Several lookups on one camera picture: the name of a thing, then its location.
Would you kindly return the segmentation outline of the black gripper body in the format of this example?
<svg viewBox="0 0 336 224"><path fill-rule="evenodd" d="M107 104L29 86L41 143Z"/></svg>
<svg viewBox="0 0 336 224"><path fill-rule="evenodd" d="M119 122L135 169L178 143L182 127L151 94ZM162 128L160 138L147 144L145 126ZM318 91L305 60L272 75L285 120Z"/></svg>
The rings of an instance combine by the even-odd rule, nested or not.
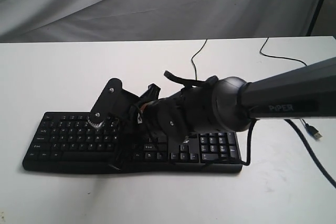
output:
<svg viewBox="0 0 336 224"><path fill-rule="evenodd" d="M140 105L144 105L150 98L157 98L158 93L159 89L148 89L138 97L122 89L113 98L113 107L109 114L118 121L118 147L113 158L109 160L109 166L123 170L125 163L163 160L163 150L158 146L157 139L140 109Z"/></svg>

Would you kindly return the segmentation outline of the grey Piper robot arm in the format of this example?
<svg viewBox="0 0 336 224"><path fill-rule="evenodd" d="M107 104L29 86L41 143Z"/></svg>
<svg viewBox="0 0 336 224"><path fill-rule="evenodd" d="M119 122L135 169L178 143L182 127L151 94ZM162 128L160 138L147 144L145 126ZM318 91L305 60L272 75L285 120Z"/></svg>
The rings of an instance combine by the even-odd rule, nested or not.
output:
<svg viewBox="0 0 336 224"><path fill-rule="evenodd" d="M180 84L160 98L151 84L137 96L121 81L108 86L109 114L118 136L108 164L119 172L239 172L236 134L258 120L335 117L335 59L256 82L239 77L204 81L165 76Z"/></svg>

